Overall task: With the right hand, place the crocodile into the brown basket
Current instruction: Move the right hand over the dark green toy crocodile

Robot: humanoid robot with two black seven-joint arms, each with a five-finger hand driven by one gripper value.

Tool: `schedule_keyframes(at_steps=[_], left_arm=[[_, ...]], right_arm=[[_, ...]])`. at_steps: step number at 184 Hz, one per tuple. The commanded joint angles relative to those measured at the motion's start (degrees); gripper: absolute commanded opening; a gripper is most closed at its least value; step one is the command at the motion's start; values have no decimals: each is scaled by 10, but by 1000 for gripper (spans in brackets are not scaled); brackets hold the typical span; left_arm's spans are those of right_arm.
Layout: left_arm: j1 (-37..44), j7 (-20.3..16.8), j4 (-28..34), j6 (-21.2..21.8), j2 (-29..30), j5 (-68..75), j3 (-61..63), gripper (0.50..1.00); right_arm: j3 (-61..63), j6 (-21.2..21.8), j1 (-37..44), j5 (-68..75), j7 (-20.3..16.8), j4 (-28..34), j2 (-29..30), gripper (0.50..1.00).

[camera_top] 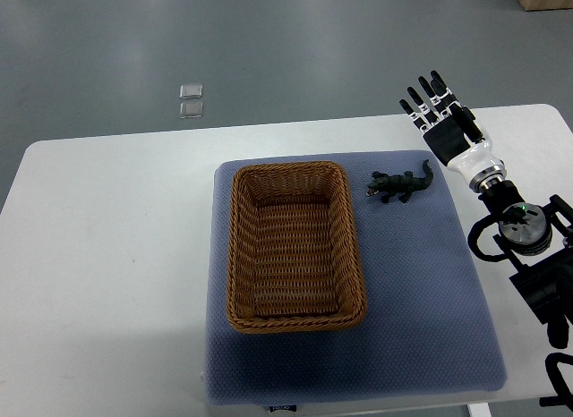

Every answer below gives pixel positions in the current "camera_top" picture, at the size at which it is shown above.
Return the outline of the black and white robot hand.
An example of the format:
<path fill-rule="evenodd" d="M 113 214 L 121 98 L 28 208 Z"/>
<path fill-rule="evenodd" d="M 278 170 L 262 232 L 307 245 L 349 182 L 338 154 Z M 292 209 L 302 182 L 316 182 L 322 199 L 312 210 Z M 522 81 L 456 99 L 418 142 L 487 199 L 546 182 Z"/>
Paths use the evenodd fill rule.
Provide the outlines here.
<path fill-rule="evenodd" d="M 471 191 L 484 193 L 506 179 L 505 165 L 493 155 L 492 139 L 474 113 L 437 71 L 430 76 L 418 78 L 424 96 L 408 87 L 410 99 L 401 99 L 399 104 L 434 156 L 448 170 L 460 174 Z"/>

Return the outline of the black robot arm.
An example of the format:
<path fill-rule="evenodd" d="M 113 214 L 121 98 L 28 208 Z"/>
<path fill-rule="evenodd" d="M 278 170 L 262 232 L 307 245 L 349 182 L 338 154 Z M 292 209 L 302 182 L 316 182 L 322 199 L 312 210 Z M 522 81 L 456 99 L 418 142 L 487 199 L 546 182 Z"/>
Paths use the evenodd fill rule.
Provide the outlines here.
<path fill-rule="evenodd" d="M 555 395 L 539 404 L 570 409 L 572 388 L 560 367 L 572 365 L 572 354 L 565 352 L 572 327 L 572 207 L 557 194 L 543 206 L 529 203 L 498 174 L 477 184 L 476 192 L 489 214 L 472 226 L 469 249 L 479 260 L 507 260 L 516 270 L 509 281 L 557 350 L 544 361 Z"/>

